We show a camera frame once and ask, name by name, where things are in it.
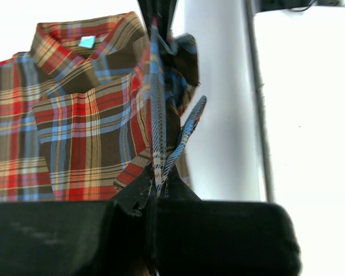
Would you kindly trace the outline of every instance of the gray surface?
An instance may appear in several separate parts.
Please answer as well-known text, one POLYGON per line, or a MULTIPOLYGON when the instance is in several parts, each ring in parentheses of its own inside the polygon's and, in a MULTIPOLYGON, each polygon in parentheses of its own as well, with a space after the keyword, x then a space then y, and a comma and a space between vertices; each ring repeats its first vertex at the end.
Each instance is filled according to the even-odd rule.
POLYGON ((187 146, 194 191, 202 199, 263 200, 243 2, 189 0, 184 5, 184 30, 197 39, 200 59, 201 86, 191 107, 200 96, 208 98, 187 146))

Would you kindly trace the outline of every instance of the plaid shirt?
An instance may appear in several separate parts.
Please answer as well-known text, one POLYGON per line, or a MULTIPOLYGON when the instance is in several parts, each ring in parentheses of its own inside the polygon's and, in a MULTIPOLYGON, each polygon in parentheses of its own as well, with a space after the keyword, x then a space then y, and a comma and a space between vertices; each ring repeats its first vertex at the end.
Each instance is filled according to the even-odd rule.
MULTIPOLYGON (((0 63, 0 201, 104 200, 139 175, 148 45, 131 12, 38 24, 30 52, 0 63)), ((179 79, 183 111, 194 87, 179 79)))

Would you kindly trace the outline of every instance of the light blue tag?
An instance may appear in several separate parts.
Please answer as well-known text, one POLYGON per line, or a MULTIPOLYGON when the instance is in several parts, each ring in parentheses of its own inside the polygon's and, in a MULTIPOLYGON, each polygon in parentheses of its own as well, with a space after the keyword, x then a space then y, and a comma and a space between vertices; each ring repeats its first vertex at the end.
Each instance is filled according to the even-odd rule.
POLYGON ((96 41, 96 36, 83 36, 80 39, 80 43, 78 44, 78 46, 91 49, 95 41, 96 41))

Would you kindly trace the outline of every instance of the shirt label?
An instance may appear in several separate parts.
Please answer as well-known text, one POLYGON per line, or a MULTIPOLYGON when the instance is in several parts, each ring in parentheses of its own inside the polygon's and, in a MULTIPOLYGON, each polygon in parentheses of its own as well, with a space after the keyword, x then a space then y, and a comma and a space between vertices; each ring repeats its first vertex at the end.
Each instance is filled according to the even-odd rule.
POLYGON ((91 49, 96 41, 96 36, 83 36, 78 46, 91 49))

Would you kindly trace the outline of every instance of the white surface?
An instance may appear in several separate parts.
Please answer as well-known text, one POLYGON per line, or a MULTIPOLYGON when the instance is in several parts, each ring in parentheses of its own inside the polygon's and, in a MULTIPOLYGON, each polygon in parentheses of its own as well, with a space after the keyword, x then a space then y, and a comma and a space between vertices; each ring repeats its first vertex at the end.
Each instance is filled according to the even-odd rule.
MULTIPOLYGON (((198 41, 202 85, 193 102, 203 94, 208 96, 204 115, 188 143, 187 158, 194 190, 201 198, 259 200, 263 189, 258 188, 253 90, 242 3, 221 1, 225 4, 180 0, 175 12, 174 35, 191 32, 198 41)), ((139 12, 137 0, 116 2, 93 0, 85 6, 74 0, 52 0, 39 6, 34 0, 10 5, 0 1, 0 61, 29 50, 38 22, 139 12)))
POLYGON ((275 198, 302 276, 345 276, 345 8, 255 16, 275 198))

